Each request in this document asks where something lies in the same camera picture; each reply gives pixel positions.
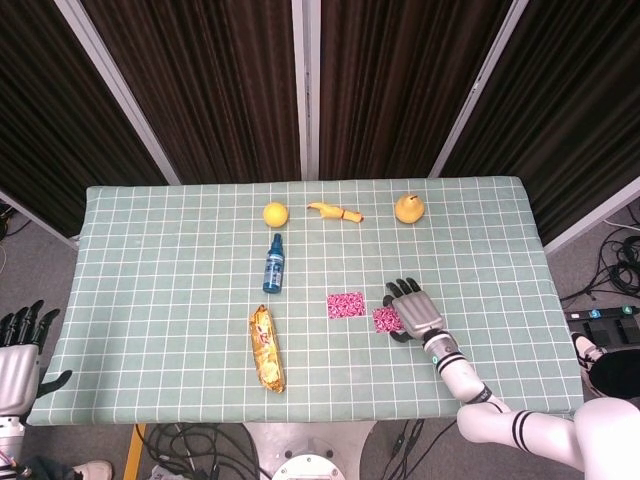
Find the yellow floor tape strip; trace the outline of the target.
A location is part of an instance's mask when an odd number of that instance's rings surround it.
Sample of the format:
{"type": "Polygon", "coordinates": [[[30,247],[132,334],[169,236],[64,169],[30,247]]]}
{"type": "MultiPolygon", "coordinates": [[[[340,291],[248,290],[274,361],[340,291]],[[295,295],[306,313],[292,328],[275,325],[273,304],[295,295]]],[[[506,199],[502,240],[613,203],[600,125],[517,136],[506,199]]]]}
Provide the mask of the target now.
{"type": "Polygon", "coordinates": [[[132,428],[123,480],[136,480],[144,449],[145,424],[135,424],[132,428]]]}

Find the blue spray bottle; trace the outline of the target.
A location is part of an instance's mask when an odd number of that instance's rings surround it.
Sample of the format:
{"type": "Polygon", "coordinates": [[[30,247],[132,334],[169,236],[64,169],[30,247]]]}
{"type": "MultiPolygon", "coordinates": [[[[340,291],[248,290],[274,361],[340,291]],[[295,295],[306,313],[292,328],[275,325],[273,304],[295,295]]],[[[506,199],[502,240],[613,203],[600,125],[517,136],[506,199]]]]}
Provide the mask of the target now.
{"type": "Polygon", "coordinates": [[[277,294],[281,291],[284,262],[282,236],[279,233],[276,233],[267,252],[262,285],[264,292],[277,294]]]}

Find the green checkered tablecloth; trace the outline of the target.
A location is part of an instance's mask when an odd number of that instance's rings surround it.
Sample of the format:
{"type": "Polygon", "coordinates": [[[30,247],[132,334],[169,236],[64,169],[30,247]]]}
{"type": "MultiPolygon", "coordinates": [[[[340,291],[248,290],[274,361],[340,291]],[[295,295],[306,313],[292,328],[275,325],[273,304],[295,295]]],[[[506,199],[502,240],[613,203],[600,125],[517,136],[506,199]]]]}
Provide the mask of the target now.
{"type": "Polygon", "coordinates": [[[582,402],[579,368],[527,193],[514,177],[92,187],[47,371],[69,382],[33,425],[325,422],[449,416],[458,402],[417,342],[377,333],[387,282],[413,278],[481,379],[515,409],[582,402]],[[425,204],[396,219],[402,195],[425,204]],[[263,209],[284,204],[271,228],[263,209]],[[312,202],[360,212],[322,218],[312,202]],[[263,291],[282,236],[281,291],[263,291]],[[330,319],[327,296],[366,314],[330,319]],[[258,380],[249,317],[273,318],[286,378],[258,380]]]}

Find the yellow rubber chicken toy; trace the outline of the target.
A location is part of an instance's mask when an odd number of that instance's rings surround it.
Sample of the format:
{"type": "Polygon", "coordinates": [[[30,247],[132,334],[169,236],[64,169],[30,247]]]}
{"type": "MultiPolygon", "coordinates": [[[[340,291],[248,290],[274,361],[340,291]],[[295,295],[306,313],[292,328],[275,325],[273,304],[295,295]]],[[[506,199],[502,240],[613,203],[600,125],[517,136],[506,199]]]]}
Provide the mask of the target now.
{"type": "Polygon", "coordinates": [[[364,216],[360,212],[347,210],[340,206],[323,202],[312,202],[307,205],[307,208],[317,210],[322,218],[341,219],[353,223],[361,223],[364,220],[364,216]]]}

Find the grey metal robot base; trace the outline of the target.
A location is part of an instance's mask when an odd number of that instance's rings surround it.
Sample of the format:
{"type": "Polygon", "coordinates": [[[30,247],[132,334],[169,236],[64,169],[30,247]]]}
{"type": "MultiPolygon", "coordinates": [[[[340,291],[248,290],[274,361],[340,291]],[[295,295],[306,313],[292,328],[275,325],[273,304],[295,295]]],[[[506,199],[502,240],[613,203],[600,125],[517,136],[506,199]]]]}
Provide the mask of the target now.
{"type": "Polygon", "coordinates": [[[374,421],[249,423],[260,466],[272,480],[360,480],[374,421]]]}

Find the pink patterned sponge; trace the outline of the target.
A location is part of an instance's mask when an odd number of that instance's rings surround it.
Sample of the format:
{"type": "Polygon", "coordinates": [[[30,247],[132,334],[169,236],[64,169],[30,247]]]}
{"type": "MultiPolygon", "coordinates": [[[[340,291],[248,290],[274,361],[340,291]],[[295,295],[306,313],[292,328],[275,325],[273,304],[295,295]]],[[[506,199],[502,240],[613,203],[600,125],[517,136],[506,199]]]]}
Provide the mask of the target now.
{"type": "Polygon", "coordinates": [[[330,294],[327,296],[327,311],[330,319],[364,316],[364,295],[361,292],[330,294]]]}
{"type": "Polygon", "coordinates": [[[373,323],[377,333],[400,332],[404,329],[399,315],[391,306],[375,309],[373,323]]]}

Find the gold snack packet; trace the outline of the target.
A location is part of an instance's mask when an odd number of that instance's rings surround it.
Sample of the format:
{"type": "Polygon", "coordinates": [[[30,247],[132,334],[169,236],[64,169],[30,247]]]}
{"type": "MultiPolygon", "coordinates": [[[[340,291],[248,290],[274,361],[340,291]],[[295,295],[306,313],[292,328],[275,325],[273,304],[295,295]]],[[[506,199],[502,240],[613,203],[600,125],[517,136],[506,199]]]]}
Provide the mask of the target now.
{"type": "Polygon", "coordinates": [[[268,390],[283,393],[286,378],[275,323],[269,309],[260,305],[249,317],[249,334],[259,382],[268,390]]]}

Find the dark brown curtain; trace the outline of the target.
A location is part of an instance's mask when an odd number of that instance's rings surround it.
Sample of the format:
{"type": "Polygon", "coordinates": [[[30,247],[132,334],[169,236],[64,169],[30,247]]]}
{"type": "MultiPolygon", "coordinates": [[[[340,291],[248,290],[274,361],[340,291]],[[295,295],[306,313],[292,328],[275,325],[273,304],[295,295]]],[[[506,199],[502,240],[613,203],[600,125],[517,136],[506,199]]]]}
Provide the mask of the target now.
{"type": "Polygon", "coordinates": [[[550,242],[640,176],[640,0],[529,0],[447,159],[515,176],[550,242]]]}
{"type": "Polygon", "coordinates": [[[425,177],[513,0],[322,0],[319,176],[425,177]]]}
{"type": "Polygon", "coordinates": [[[53,0],[0,0],[0,188],[71,237],[87,188],[165,182],[53,0]]]}
{"type": "Polygon", "coordinates": [[[82,0],[184,184],[301,177],[291,0],[82,0]]]}

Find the black trouser leg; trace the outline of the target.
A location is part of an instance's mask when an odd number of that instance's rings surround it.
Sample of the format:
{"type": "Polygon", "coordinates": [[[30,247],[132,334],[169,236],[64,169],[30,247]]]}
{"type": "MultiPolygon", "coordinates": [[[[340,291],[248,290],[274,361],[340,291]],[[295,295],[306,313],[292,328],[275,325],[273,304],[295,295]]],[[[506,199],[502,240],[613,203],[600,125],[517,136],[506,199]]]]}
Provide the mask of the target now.
{"type": "Polygon", "coordinates": [[[603,354],[591,367],[589,380],[603,396],[625,400],[640,397],[640,349],[603,354]]]}

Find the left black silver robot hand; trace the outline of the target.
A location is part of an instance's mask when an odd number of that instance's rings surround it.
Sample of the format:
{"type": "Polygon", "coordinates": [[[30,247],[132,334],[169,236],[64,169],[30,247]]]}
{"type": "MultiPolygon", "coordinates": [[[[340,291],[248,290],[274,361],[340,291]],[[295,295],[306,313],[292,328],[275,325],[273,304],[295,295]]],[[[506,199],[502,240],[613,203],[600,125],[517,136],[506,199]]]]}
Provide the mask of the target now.
{"type": "Polygon", "coordinates": [[[59,315],[53,309],[40,315],[39,299],[0,318],[0,417],[26,418],[36,399],[64,387],[72,371],[49,382],[41,380],[41,354],[49,328],[59,315]]]}

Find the yellow lemon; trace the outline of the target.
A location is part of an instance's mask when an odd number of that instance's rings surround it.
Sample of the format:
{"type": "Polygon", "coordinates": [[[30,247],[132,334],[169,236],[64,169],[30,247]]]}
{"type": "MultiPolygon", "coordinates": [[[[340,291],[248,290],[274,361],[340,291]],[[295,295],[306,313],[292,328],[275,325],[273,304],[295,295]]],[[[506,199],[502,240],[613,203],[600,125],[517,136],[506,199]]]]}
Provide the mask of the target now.
{"type": "Polygon", "coordinates": [[[271,228],[283,227],[289,218],[287,207],[279,202],[271,202],[263,209],[263,220],[271,228]]]}

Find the white partition frame post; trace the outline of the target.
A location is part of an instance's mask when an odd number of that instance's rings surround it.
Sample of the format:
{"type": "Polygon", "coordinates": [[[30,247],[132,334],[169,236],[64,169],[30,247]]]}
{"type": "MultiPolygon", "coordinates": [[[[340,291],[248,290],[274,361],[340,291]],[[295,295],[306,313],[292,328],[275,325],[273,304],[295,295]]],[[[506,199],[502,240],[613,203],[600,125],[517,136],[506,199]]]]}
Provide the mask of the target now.
{"type": "Polygon", "coordinates": [[[48,233],[61,240],[64,244],[69,246],[74,250],[78,250],[79,241],[75,237],[66,237],[61,232],[52,227],[49,223],[43,220],[38,214],[31,211],[28,207],[26,207],[23,203],[16,200],[13,196],[7,193],[5,190],[0,188],[0,199],[5,200],[10,206],[14,207],[24,216],[26,216],[29,220],[32,220],[41,228],[46,230],[48,233]]]}
{"type": "Polygon", "coordinates": [[[291,0],[300,171],[320,177],[321,0],[291,0]]]}
{"type": "Polygon", "coordinates": [[[568,229],[544,246],[547,256],[563,248],[567,243],[589,231],[595,225],[608,219],[611,215],[640,198],[640,177],[626,185],[610,198],[602,202],[591,212],[571,225],[568,229]]]}
{"type": "Polygon", "coordinates": [[[429,178],[437,178],[442,174],[528,4],[529,0],[511,0],[505,18],[429,171],[429,178]]]}
{"type": "Polygon", "coordinates": [[[53,0],[116,103],[169,185],[181,180],[81,0],[53,0]]]}

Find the yellow pear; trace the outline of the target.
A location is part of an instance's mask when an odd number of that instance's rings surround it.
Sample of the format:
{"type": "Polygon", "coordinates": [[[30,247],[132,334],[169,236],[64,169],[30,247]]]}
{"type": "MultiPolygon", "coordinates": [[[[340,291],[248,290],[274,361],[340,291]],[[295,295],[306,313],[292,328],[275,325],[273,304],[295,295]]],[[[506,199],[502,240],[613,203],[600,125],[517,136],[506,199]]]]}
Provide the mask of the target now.
{"type": "Polygon", "coordinates": [[[394,213],[400,222],[414,224],[423,217],[425,204],[418,195],[402,195],[395,202],[394,213]]]}

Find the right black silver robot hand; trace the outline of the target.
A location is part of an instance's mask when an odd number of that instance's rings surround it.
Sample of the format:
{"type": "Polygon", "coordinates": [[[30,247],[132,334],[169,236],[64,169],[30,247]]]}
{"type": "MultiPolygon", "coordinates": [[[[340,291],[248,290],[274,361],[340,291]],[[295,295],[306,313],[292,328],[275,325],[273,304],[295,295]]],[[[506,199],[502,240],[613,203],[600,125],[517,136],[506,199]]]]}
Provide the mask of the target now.
{"type": "Polygon", "coordinates": [[[401,322],[399,330],[389,333],[393,340],[399,343],[423,340],[426,335],[445,328],[443,316],[413,278],[387,282],[386,288],[389,294],[384,296],[383,306],[392,308],[401,322]]]}

